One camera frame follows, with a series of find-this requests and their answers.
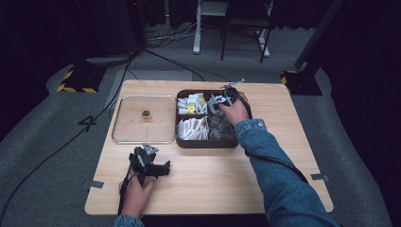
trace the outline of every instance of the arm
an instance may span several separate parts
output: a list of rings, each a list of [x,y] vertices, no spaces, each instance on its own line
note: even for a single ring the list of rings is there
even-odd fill
[[[131,178],[121,216],[117,217],[113,227],[145,227],[139,218],[148,203],[155,182],[156,179],[151,178],[148,184],[142,187],[136,175]]]
[[[262,119],[248,119],[244,104],[219,106],[235,126],[241,147],[250,154],[277,158],[293,163],[267,131]],[[263,193],[266,218],[271,226],[339,226],[325,212],[323,204],[308,184],[292,170],[276,163],[251,159],[251,165]]]

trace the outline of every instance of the denim sleeve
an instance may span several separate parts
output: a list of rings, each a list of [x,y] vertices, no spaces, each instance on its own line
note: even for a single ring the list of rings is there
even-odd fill
[[[235,132],[241,147],[250,154],[270,156],[292,164],[262,119],[241,121],[236,124]],[[251,164],[271,226],[339,226],[326,213],[315,190],[292,170],[255,159],[251,159]]]
[[[145,227],[145,225],[138,218],[128,215],[121,215],[117,217],[113,227]]]

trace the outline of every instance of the person's hand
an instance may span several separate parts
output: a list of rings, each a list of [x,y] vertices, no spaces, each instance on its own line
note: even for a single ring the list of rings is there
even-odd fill
[[[141,217],[141,213],[148,204],[148,199],[156,183],[156,178],[151,178],[148,184],[143,188],[135,175],[128,184],[124,206],[121,215],[129,215],[136,218]]]
[[[245,101],[248,102],[248,99],[245,97],[245,94],[239,92],[239,95],[244,98]],[[220,109],[224,112],[227,117],[227,120],[235,126],[238,122],[249,119],[247,109],[239,98],[236,99],[235,103],[228,107],[224,104],[218,105]]]

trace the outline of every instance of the small yellow object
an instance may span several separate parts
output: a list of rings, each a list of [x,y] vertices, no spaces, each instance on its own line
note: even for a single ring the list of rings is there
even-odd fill
[[[144,118],[145,123],[150,123],[151,120],[150,111],[142,111],[142,117]]]
[[[195,114],[195,111],[197,110],[197,108],[195,107],[195,104],[193,104],[193,103],[186,105],[186,109],[188,110],[189,114]]]
[[[204,97],[200,97],[198,99],[198,102],[203,106],[204,104],[206,104],[206,101],[204,100]]]

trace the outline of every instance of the table leg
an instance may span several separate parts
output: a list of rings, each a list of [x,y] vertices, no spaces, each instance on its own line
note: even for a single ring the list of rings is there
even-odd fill
[[[263,51],[263,44],[265,43],[265,30],[262,30],[262,34],[259,35],[259,31],[256,31],[256,36],[258,37],[257,40],[259,41],[259,46],[260,46],[260,51]],[[264,57],[268,58],[270,57],[270,52],[268,50],[268,48],[266,47],[265,53],[264,53]]]
[[[198,8],[197,8],[197,29],[195,32],[195,41],[194,41],[194,54],[200,54],[201,52],[201,0],[198,0]]]

